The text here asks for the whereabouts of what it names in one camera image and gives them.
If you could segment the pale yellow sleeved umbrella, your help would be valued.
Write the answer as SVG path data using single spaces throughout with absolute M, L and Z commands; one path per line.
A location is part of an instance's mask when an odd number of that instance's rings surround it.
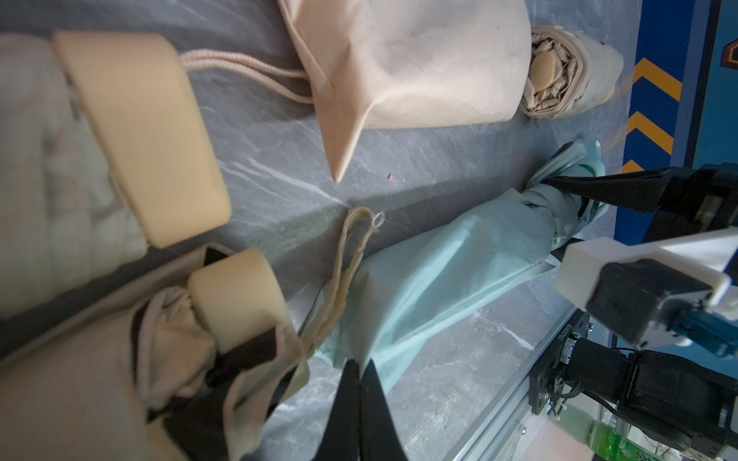
M 209 244 L 1 363 L 5 460 L 240 460 L 309 381 L 384 215 L 348 212 L 322 305 L 295 328 L 256 249 Z

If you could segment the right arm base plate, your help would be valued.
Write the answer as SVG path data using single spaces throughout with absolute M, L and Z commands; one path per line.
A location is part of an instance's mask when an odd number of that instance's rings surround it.
M 576 310 L 566 323 L 555 332 L 548 346 L 538 357 L 529 374 L 529 405 L 533 415 L 539 415 L 553 401 L 564 395 L 563 374 L 566 361 L 575 343 L 588 336 L 589 315 Z

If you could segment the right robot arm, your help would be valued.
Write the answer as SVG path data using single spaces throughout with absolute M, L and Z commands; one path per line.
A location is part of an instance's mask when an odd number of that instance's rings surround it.
M 653 221 L 638 245 L 574 239 L 555 252 L 555 287 L 577 313 L 530 371 L 532 411 L 586 395 L 671 448 L 726 457 L 737 447 L 736 380 L 665 348 L 737 355 L 736 165 L 548 184 Z

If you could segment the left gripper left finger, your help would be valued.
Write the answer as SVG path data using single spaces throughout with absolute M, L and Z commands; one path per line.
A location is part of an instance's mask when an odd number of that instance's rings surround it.
M 361 380 L 359 363 L 346 362 L 328 423 L 315 461 L 357 461 L 359 459 L 359 416 L 361 416 Z

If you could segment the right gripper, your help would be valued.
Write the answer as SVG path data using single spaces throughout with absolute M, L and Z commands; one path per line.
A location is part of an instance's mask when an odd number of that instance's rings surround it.
M 630 211 L 655 212 L 645 243 L 737 225 L 737 165 L 705 164 L 601 177 L 554 176 L 559 191 Z

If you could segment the mint green sleeved umbrella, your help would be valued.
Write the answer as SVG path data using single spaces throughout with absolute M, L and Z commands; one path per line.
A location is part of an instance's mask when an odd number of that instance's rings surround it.
M 608 205 L 578 195 L 563 192 L 543 184 L 549 178 L 597 178 L 605 175 L 602 149 L 599 141 L 584 143 L 574 140 L 563 145 L 557 153 L 527 182 L 524 194 L 536 205 L 547 207 L 559 236 L 573 236 L 599 219 Z

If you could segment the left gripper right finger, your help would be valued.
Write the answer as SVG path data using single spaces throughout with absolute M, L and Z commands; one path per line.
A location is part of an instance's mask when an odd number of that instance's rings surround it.
M 373 360 L 359 384 L 359 459 L 407 461 Z

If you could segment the cream umbrella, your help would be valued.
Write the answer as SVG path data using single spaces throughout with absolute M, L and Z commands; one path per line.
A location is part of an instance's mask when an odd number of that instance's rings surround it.
M 301 69 L 179 53 L 149 33 L 1 37 L 1 315 L 9 319 L 226 225 L 232 204 L 189 75 L 238 73 L 299 103 Z

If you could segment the beige sleeved umbrella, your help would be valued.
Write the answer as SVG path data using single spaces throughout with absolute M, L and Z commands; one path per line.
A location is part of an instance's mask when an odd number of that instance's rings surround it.
M 624 66 L 623 56 L 601 40 L 559 26 L 536 26 L 519 109 L 538 120 L 590 111 L 612 97 Z

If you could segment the mint green umbrella sleeve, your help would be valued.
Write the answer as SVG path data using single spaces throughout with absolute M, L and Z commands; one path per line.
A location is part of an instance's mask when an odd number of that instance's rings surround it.
M 545 184 L 510 189 L 371 255 L 317 357 L 336 368 L 348 359 L 372 362 L 390 390 L 438 332 L 551 270 L 551 251 L 584 226 L 581 206 L 579 197 Z

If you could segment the beige umbrella sleeve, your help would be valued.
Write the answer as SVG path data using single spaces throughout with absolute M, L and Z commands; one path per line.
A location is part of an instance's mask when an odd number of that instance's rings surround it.
M 340 182 L 367 129 L 508 121 L 530 65 L 526 4 L 283 1 L 326 157 Z

